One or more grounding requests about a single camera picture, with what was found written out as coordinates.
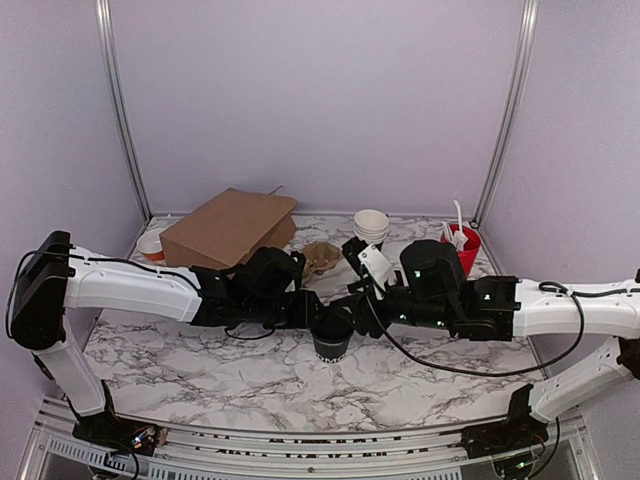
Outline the black takeout coffee cup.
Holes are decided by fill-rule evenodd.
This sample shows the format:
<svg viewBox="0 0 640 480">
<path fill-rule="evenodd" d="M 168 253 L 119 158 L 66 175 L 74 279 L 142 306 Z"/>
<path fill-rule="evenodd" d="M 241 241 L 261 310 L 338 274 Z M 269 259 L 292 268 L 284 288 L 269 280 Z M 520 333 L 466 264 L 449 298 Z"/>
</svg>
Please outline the black takeout coffee cup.
<svg viewBox="0 0 640 480">
<path fill-rule="evenodd" d="M 339 362 L 346 354 L 353 333 L 348 321 L 336 314 L 327 315 L 311 330 L 317 357 L 325 363 Z"/>
</svg>

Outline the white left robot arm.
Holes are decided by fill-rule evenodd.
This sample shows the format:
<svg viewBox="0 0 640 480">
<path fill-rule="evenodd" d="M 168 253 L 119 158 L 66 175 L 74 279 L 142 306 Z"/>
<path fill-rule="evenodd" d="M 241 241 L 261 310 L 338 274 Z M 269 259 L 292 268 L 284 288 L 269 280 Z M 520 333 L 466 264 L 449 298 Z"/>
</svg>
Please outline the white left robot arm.
<svg viewBox="0 0 640 480">
<path fill-rule="evenodd" d="M 30 351 L 66 395 L 79 423 L 106 445 L 125 438 L 106 384 L 72 335 L 70 310 L 150 315 L 198 327 L 267 331 L 317 327 L 323 307 L 303 288 L 305 258 L 261 247 L 246 263 L 216 270 L 152 267 L 75 246 L 66 231 L 51 233 L 23 255 L 7 301 L 7 336 Z"/>
</svg>

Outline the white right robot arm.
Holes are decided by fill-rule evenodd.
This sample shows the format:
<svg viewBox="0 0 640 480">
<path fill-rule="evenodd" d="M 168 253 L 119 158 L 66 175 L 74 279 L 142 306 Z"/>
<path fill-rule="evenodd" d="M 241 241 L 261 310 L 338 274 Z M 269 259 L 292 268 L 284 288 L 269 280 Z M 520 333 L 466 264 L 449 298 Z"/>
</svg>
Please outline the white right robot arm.
<svg viewBox="0 0 640 480">
<path fill-rule="evenodd" d="M 451 273 L 412 270 L 406 280 L 380 285 L 366 275 L 337 315 L 361 335 L 378 338 L 392 323 L 443 329 L 458 339 L 510 341 L 515 337 L 572 334 L 606 336 L 592 354 L 511 396 L 495 438 L 515 448 L 568 408 L 639 376 L 639 285 L 564 286 L 513 276 L 466 281 Z"/>
</svg>

